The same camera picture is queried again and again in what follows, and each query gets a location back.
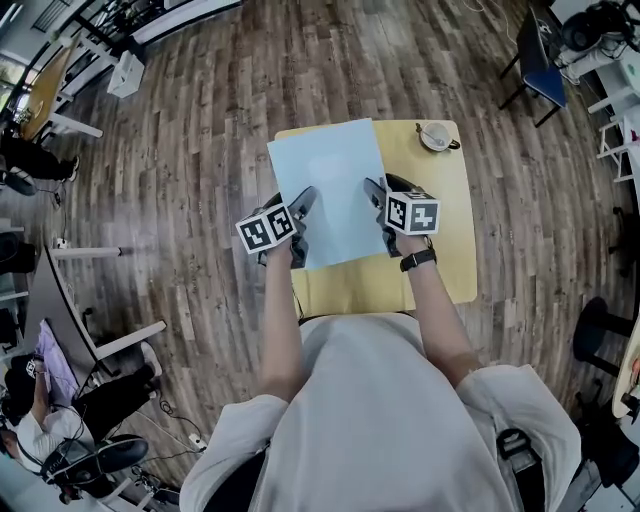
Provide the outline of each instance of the yellow tabletop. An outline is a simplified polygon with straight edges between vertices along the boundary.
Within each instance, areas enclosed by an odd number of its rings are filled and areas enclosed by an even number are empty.
[[[78,46],[79,40],[78,34],[71,46],[63,48],[33,82],[27,101],[27,108],[32,112],[32,117],[22,126],[22,138],[25,140],[33,139],[49,120],[60,92],[62,79],[69,66],[69,59]]]
[[[470,302],[477,295],[476,241],[464,155],[462,149],[442,153],[424,149],[417,122],[424,126],[429,121],[373,122],[384,169],[441,200],[440,229],[431,237],[438,269],[453,302]],[[460,140],[453,121],[438,122]],[[276,134],[276,139],[321,128],[287,130]],[[315,270],[294,270],[293,287],[307,317],[415,309],[409,279],[399,265],[399,258],[385,253]]]
[[[616,381],[616,389],[613,392],[613,415],[616,418],[622,418],[629,413],[629,408],[620,400],[622,395],[631,391],[631,371],[633,362],[640,358],[640,320],[636,320],[633,326],[633,332],[629,338],[627,349],[624,353],[624,359],[620,365],[620,374]]]

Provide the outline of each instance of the mug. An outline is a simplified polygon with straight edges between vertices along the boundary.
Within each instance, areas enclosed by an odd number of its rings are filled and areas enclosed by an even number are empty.
[[[445,149],[460,149],[460,143],[449,135],[443,124],[429,123],[422,128],[420,123],[416,123],[416,132],[425,149],[438,153]]]

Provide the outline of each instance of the chair seat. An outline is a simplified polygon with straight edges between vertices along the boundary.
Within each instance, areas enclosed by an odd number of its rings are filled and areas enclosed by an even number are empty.
[[[522,77],[522,81],[559,107],[565,108],[567,106],[562,75],[555,67],[549,67],[547,71],[543,72],[527,73]]]

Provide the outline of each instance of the white t-shirt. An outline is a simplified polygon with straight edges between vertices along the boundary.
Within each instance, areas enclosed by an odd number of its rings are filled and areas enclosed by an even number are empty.
[[[29,412],[18,424],[16,430],[18,441],[31,458],[43,463],[65,439],[76,439],[88,449],[95,444],[89,428],[73,408],[61,408],[44,419],[44,429]],[[22,465],[34,473],[40,472],[40,466],[32,462],[20,450]]]
[[[180,493],[202,512],[271,439],[251,510],[519,511],[497,433],[520,428],[543,460],[554,511],[580,462],[580,436],[529,366],[477,370],[453,389],[406,315],[324,317],[302,327],[310,377],[291,404],[227,405]]]

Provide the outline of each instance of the forearm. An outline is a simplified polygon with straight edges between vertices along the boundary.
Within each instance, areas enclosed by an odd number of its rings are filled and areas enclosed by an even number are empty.
[[[269,256],[261,388],[290,402],[303,382],[302,340],[293,302],[290,260]]]
[[[400,247],[401,252],[408,255],[425,249],[426,244],[419,237],[404,237]],[[409,270],[408,275],[425,355],[457,386],[470,371],[481,366],[467,331],[434,261],[418,265]]]
[[[36,373],[36,387],[33,393],[31,413],[42,427],[44,419],[49,413],[49,392],[47,391],[47,382],[42,371]]]

